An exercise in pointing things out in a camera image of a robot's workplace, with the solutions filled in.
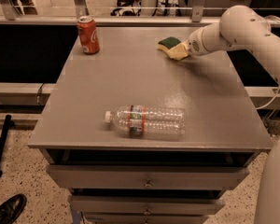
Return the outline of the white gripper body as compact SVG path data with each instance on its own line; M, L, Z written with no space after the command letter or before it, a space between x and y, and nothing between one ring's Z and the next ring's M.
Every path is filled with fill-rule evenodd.
M228 48L228 41L221 36L219 24L214 23L195 30L189 35L188 50L196 56L206 55Z

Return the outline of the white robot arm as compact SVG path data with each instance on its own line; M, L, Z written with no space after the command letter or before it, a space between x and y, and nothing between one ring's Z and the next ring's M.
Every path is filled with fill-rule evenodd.
M227 9L219 22L204 26L169 49L175 60L219 50L246 49L280 86L280 37L267 20L246 6ZM280 224L280 139L270 151L259 185L254 224Z

